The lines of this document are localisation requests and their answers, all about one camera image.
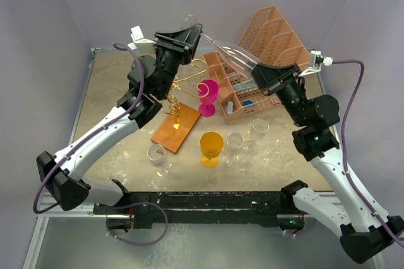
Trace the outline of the clear champagne flute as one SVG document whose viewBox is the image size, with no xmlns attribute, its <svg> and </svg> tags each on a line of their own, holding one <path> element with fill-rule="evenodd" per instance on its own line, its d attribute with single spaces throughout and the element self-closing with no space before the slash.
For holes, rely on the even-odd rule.
<svg viewBox="0 0 404 269">
<path fill-rule="evenodd" d="M 245 78 L 249 78 L 253 69 L 261 62 L 255 55 L 238 45 L 219 41 L 205 33 L 201 35 L 215 46 L 218 55 L 225 63 Z"/>
</svg>

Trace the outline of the yellow plastic wine glass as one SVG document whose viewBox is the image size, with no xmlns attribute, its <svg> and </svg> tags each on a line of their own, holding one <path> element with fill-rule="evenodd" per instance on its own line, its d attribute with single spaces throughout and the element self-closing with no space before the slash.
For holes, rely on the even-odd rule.
<svg viewBox="0 0 404 269">
<path fill-rule="evenodd" d="M 219 155 L 223 149 L 224 140 L 216 132 L 209 131 L 202 135 L 199 141 L 201 151 L 200 162 L 208 169 L 215 168 L 219 162 Z"/>
</svg>

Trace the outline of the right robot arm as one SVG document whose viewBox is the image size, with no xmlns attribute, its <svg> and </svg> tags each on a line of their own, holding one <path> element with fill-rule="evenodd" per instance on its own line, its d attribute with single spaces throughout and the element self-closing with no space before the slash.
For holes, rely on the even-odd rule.
<svg viewBox="0 0 404 269">
<path fill-rule="evenodd" d="M 348 164 L 345 138 L 337 139 L 330 131 L 347 119 L 338 115 L 337 99 L 331 95 L 307 98 L 296 64 L 275 67 L 260 63 L 251 76 L 264 94 L 278 97 L 299 127 L 292 133 L 297 151 L 320 172 L 342 204 L 335 206 L 295 181 L 282 189 L 282 208 L 311 215 L 339 238 L 343 250 L 359 264 L 394 242 L 402 244 L 403 219 L 391 216 L 365 188 Z"/>
</svg>

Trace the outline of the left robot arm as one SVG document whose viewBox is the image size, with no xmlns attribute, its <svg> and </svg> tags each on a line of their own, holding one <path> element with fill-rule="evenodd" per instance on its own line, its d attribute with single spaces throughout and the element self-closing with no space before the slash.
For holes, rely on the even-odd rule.
<svg viewBox="0 0 404 269">
<path fill-rule="evenodd" d="M 57 206 L 70 211 L 82 203 L 101 203 L 115 213 L 128 210 L 129 191 L 119 181 L 85 179 L 85 174 L 113 146 L 160 112 L 179 66 L 194 59 L 202 32 L 202 24 L 197 23 L 176 32 L 157 32 L 149 40 L 135 27 L 131 44 L 114 43 L 114 48 L 134 58 L 128 91 L 81 138 L 56 153 L 42 152 L 37 157 L 40 189 L 48 190 Z"/>
</svg>

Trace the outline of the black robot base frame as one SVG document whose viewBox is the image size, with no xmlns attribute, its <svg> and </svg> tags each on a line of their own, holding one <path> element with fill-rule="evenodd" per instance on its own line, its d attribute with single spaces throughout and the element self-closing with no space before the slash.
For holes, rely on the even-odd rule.
<svg viewBox="0 0 404 269">
<path fill-rule="evenodd" d="M 153 224 L 254 224 L 301 230 L 305 223 L 292 195 L 306 188 L 294 181 L 280 191 L 236 192 L 135 192 L 116 206 L 95 205 L 96 215 L 133 214 L 135 229 L 150 229 Z"/>
</svg>

